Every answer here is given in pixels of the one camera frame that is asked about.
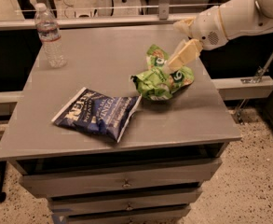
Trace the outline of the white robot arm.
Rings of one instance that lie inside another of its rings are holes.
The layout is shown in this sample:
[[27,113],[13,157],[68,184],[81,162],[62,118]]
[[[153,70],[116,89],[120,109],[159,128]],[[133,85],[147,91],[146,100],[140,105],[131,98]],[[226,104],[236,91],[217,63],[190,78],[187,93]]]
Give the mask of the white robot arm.
[[220,48],[240,36],[273,33],[273,0],[230,0],[177,21],[173,27],[189,39],[181,41],[165,62],[166,72],[175,72],[203,50]]

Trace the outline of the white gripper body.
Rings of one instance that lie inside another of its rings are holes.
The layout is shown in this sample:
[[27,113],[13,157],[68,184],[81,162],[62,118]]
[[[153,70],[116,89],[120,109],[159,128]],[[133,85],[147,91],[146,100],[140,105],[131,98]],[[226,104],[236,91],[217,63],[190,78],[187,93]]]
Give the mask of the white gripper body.
[[205,50],[217,49],[227,43],[219,7],[199,13],[190,26],[192,38],[198,39]]

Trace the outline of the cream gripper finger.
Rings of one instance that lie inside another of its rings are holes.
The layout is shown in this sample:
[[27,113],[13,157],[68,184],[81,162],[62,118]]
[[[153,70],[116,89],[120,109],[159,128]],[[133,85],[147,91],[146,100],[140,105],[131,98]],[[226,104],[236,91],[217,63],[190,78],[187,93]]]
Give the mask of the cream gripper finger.
[[162,70],[166,74],[178,71],[184,65],[198,58],[202,49],[202,44],[197,39],[190,39],[189,41],[182,40],[170,58],[165,62]]
[[176,21],[173,24],[173,28],[181,33],[186,34],[187,36],[191,37],[192,36],[192,31],[191,31],[191,26],[194,22],[195,18],[190,17],[186,18],[180,21]]

